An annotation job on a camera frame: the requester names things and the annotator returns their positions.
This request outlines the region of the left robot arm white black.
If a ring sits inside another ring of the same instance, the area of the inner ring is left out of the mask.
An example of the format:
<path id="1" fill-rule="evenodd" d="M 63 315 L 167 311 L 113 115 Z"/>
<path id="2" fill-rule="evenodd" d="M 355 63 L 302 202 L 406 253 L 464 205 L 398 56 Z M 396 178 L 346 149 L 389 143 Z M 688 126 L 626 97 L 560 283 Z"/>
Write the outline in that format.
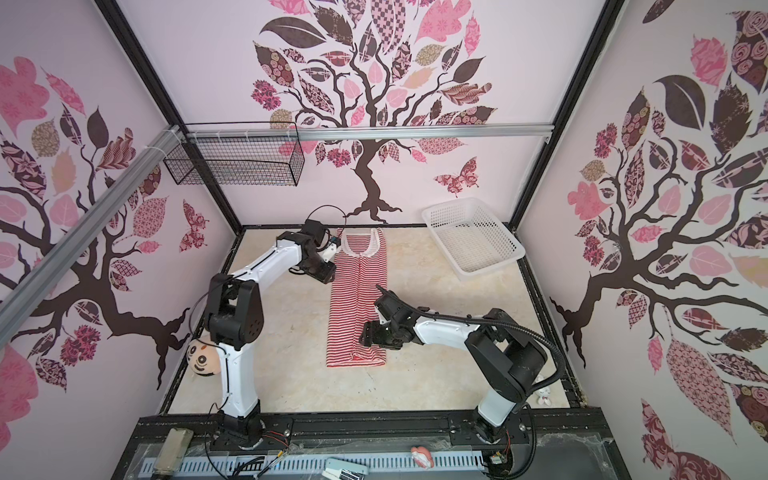
<path id="1" fill-rule="evenodd" d="M 219 428 L 242 445 L 255 446 L 265 434 L 253 373 L 254 344 L 265 324 L 262 294 L 291 270 L 331 283 L 340 245 L 322 226 L 286 231 L 256 260 L 210 281 L 203 324 L 221 366 Z"/>

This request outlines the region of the red white striped tank top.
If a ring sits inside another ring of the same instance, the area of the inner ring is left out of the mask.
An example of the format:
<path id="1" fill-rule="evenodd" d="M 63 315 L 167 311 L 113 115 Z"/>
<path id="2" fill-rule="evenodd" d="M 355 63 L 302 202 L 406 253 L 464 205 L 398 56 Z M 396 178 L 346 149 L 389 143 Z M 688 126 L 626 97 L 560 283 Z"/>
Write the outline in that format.
<path id="1" fill-rule="evenodd" d="M 325 363 L 329 368 L 377 367 L 386 364 L 386 351 L 364 346 L 366 323 L 376 321 L 374 303 L 388 280 L 387 246 L 380 228 L 345 231 L 334 258 Z"/>

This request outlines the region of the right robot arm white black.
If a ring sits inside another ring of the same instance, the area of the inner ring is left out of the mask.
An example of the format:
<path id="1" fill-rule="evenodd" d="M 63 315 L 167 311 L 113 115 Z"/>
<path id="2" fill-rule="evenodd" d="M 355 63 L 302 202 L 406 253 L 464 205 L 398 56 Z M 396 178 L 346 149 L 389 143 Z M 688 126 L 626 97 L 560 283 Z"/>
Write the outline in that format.
<path id="1" fill-rule="evenodd" d="M 481 317 L 411 307 L 377 311 L 377 320 L 363 324 L 359 343 L 364 347 L 399 350 L 416 343 L 469 353 L 489 385 L 474 410 L 474 430 L 487 443 L 499 441 L 509 417 L 519 413 L 538 389 L 536 380 L 549 360 L 547 347 L 500 309 Z"/>

